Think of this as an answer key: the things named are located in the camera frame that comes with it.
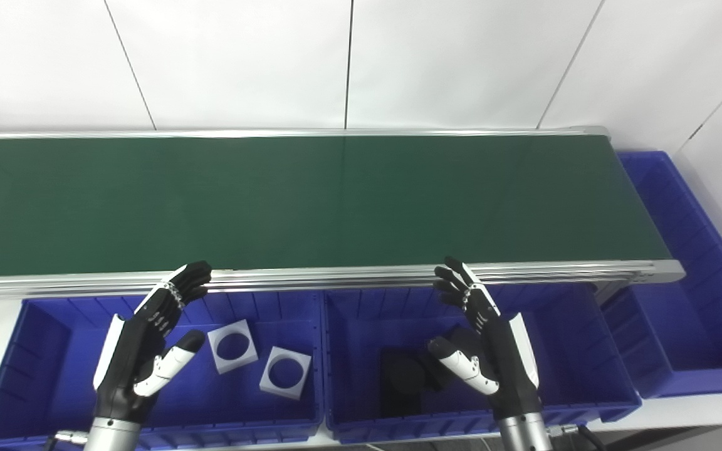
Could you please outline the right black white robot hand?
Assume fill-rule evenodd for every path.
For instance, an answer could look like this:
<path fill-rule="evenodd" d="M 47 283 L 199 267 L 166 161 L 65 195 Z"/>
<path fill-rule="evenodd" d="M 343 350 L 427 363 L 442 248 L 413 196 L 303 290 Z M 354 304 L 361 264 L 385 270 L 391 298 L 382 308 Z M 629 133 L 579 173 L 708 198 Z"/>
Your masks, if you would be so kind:
<path fill-rule="evenodd" d="M 442 303 L 459 308 L 467 319 L 476 345 L 457 345 L 444 336 L 427 348 L 447 370 L 483 394 L 499 422 L 529 423 L 541 416 L 530 337 L 519 315 L 501 313 L 478 275 L 455 257 L 436 266 L 434 288 Z"/>

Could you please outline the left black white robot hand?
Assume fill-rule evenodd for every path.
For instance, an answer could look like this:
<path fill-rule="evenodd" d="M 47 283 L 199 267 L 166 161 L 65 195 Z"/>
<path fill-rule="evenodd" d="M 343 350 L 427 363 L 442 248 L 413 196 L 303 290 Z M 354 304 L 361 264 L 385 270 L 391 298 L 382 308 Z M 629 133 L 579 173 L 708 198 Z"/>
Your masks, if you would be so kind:
<path fill-rule="evenodd" d="M 183 265 L 153 286 L 131 317 L 112 317 L 93 378 L 97 418 L 146 422 L 160 389 L 204 345 L 206 334 L 197 329 L 172 346 L 167 339 L 184 308 L 208 293 L 211 272 L 206 261 Z"/>

